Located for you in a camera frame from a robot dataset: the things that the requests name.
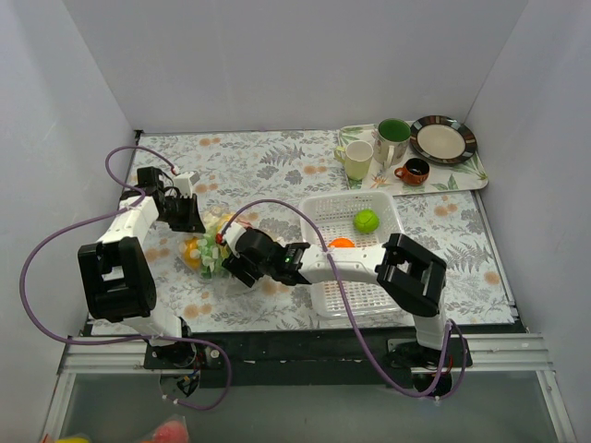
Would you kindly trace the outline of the clear zip top bag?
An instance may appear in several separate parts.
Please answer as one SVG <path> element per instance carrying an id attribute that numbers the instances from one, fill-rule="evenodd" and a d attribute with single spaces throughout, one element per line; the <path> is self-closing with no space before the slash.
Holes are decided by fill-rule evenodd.
<path id="1" fill-rule="evenodd" d="M 211 207 L 201 213 L 205 233 L 182 233 L 177 244 L 178 256 L 186 268 L 201 284 L 209 285 L 222 295 L 238 295 L 256 289 L 261 281 L 252 287 L 246 286 L 223 267 L 230 257 L 227 246 L 216 243 L 216 235 L 233 216 L 221 207 Z"/>

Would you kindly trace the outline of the fake yellow lemon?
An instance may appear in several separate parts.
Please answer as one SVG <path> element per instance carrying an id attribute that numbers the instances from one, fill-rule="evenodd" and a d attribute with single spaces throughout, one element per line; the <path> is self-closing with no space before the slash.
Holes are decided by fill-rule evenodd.
<path id="1" fill-rule="evenodd" d="M 201 266 L 201 253 L 199 251 L 199 239 L 191 237 L 185 239 L 179 247 L 182 259 L 185 264 L 193 270 L 199 270 Z"/>

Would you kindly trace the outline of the fake orange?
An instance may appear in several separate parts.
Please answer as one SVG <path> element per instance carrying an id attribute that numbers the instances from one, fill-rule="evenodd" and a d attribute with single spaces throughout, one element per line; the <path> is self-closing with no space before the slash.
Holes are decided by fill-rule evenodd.
<path id="1" fill-rule="evenodd" d="M 328 247 L 330 248 L 352 248 L 356 244 L 349 238 L 338 237 L 329 242 Z"/>

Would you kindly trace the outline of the fake green cabbage ball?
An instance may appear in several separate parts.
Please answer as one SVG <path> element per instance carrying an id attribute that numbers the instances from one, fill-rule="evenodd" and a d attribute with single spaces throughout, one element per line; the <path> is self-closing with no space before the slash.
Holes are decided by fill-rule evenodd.
<path id="1" fill-rule="evenodd" d="M 380 226 L 380 218 L 373 210 L 361 210 L 355 215 L 353 223 L 360 233 L 373 233 Z"/>

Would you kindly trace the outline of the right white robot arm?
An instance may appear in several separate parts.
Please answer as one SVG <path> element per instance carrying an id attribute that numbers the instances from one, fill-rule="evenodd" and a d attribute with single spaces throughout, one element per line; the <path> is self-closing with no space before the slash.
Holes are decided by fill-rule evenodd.
<path id="1" fill-rule="evenodd" d="M 381 287 L 415 324 L 416 344 L 402 350 L 400 365 L 435 367 L 452 354 L 445 338 L 447 264 L 402 233 L 382 245 L 324 249 L 307 242 L 281 245 L 259 229 L 233 223 L 216 243 L 229 250 L 223 267 L 248 287 L 263 276 L 286 286 L 351 281 Z"/>

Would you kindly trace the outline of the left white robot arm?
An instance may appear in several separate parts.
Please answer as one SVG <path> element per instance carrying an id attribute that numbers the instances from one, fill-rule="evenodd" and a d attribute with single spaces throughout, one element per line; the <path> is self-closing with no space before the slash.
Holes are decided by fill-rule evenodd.
<path id="1" fill-rule="evenodd" d="M 198 347 L 187 338 L 181 317 L 157 305 L 157 291 L 142 243 L 155 222 L 173 232 L 204 233 L 194 186 L 199 175 L 186 172 L 167 186 L 164 172 L 138 169 L 138 183 L 124 191 L 116 215 L 97 242 L 78 250 L 78 264 L 90 315 L 132 328 L 155 356 L 178 369 L 197 363 Z"/>

